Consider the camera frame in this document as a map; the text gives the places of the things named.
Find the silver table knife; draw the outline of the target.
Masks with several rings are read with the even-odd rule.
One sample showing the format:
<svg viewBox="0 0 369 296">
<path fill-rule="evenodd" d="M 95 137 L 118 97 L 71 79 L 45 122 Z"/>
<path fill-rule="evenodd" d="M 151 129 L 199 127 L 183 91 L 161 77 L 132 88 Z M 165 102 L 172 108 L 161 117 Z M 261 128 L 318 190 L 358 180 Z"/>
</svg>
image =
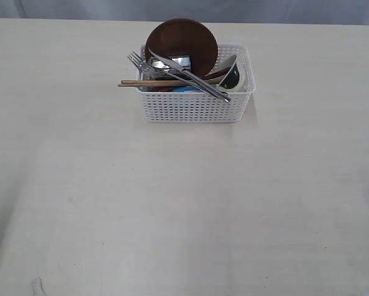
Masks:
<svg viewBox="0 0 369 296">
<path fill-rule="evenodd" d="M 187 76 L 190 80 L 195 82 L 198 86 L 200 86 L 203 90 L 207 91 L 209 94 L 215 96 L 218 99 L 221 99 L 227 103 L 231 101 L 231 99 L 228 97 L 228 95 L 224 92 L 221 92 L 217 90 L 216 88 L 212 87 L 210 84 L 205 82 L 203 79 L 199 78 L 195 74 L 193 74 L 191 71 L 189 71 L 187 68 L 184 68 L 177 62 L 173 61 L 172 59 L 169 59 L 165 56 L 161 56 L 156 54 L 151 48 L 148 48 L 149 52 L 157 59 L 159 59 L 161 62 L 163 62 L 165 65 L 168 65 L 170 68 L 174 68 L 175 70 L 180 71 L 185 76 Z"/>
</svg>

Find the wooden chopstick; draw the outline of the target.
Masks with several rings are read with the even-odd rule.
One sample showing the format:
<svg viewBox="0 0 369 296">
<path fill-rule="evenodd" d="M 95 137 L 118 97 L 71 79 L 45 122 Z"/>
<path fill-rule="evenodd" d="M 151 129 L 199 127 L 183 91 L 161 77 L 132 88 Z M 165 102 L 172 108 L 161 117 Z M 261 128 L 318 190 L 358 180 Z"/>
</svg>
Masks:
<svg viewBox="0 0 369 296">
<path fill-rule="evenodd" d="M 194 86 L 192 83 L 184 83 L 180 81 L 135 81 L 134 83 L 120 83 L 118 87 L 174 87 L 174 86 Z"/>
<path fill-rule="evenodd" d="M 141 86 L 175 86 L 190 84 L 192 80 L 122 80 L 121 84 L 136 84 Z"/>
</svg>

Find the silver fork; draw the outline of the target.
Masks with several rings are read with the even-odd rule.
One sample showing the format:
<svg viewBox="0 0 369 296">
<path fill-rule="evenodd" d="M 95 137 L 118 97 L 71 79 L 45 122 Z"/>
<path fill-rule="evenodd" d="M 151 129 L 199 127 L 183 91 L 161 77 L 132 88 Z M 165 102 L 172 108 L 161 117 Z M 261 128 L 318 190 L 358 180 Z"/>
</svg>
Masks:
<svg viewBox="0 0 369 296">
<path fill-rule="evenodd" d="M 135 52 L 129 54 L 127 58 L 144 75 L 146 80 L 180 80 L 186 82 L 184 78 L 169 72 L 166 65 L 164 68 L 152 67 Z"/>
</svg>

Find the shiny steel cup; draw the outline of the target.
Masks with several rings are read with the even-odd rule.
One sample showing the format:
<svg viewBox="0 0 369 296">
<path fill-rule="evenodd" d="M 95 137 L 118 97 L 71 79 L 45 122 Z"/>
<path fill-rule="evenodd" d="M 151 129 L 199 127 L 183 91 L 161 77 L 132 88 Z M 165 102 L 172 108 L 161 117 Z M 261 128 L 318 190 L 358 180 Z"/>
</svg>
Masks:
<svg viewBox="0 0 369 296">
<path fill-rule="evenodd" d="M 174 62 L 181 65 L 182 67 L 187 68 L 188 70 L 191 70 L 191 59 L 190 59 L 189 55 L 179 55 L 179 56 L 175 55 L 175 56 L 167 57 L 167 59 L 171 59 Z M 174 68 L 171 68 L 168 65 L 165 65 L 163 62 L 161 62 L 156 57 L 151 57 L 149 59 L 149 63 L 154 68 L 159 68 L 159 69 L 162 69 L 162 70 L 174 70 Z"/>
</svg>

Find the reddish wooden spoon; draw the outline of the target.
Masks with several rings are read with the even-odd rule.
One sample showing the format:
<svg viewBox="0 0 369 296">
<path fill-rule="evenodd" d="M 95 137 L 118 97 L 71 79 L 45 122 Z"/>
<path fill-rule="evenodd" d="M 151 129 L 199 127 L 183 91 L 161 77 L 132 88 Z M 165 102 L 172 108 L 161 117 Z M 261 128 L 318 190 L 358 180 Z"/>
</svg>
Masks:
<svg viewBox="0 0 369 296">
<path fill-rule="evenodd" d="M 230 67 L 227 67 L 227 68 L 221 69 L 219 71 L 216 71 L 214 73 L 203 76 L 202 79 L 203 80 L 211 80 L 211 79 L 215 79 L 215 78 L 218 78 L 218 77 L 221 77 L 221 76 L 225 76 L 229 72 L 229 70 L 230 70 Z"/>
</svg>

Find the brown wooden plate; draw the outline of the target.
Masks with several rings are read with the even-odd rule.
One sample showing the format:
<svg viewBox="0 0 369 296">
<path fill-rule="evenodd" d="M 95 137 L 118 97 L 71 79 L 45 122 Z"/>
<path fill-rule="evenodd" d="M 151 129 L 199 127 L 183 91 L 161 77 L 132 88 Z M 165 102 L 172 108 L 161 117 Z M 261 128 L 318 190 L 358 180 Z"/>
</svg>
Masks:
<svg viewBox="0 0 369 296">
<path fill-rule="evenodd" d="M 186 18 L 175 18 L 158 25 L 147 38 L 146 60 L 150 51 L 166 57 L 187 55 L 191 71 L 205 76 L 213 69 L 218 57 L 218 44 L 212 32 L 203 24 Z"/>
</svg>

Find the white perforated plastic basket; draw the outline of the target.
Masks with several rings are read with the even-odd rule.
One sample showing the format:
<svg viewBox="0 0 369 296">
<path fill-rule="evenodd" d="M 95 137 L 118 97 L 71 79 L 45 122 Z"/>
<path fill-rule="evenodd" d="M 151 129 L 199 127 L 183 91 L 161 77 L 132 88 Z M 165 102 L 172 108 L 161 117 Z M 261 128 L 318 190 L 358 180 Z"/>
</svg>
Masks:
<svg viewBox="0 0 369 296">
<path fill-rule="evenodd" d="M 218 57 L 210 73 L 220 70 L 220 64 L 232 55 L 237 55 L 245 80 L 241 92 L 228 94 L 229 103 L 201 91 L 155 92 L 141 87 L 136 91 L 146 120 L 154 123 L 236 123 L 245 113 L 256 114 L 255 79 L 247 47 L 240 43 L 220 43 Z"/>
</svg>

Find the white bowl dark inside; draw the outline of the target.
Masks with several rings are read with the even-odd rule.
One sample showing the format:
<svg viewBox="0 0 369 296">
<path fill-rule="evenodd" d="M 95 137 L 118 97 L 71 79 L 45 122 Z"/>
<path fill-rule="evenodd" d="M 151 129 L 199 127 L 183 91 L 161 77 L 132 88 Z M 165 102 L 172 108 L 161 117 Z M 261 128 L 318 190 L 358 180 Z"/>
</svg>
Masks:
<svg viewBox="0 0 369 296">
<path fill-rule="evenodd" d="M 239 61 L 237 54 L 233 54 L 220 62 L 217 70 L 224 70 L 226 68 L 229 68 L 229 70 L 222 76 L 217 89 L 226 93 L 243 92 L 246 84 L 246 71 L 243 64 Z"/>
</svg>

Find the blue tissue packet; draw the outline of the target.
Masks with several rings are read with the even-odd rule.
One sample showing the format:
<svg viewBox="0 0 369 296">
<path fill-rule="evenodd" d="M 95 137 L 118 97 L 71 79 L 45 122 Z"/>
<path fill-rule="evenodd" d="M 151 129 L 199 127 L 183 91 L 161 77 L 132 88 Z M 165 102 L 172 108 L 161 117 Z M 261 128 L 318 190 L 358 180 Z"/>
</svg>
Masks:
<svg viewBox="0 0 369 296">
<path fill-rule="evenodd" d="M 194 87 L 194 86 L 181 86 L 181 87 L 177 87 L 177 88 L 173 88 L 172 92 L 174 93 L 193 93 L 193 92 L 198 92 L 199 89 Z"/>
</svg>

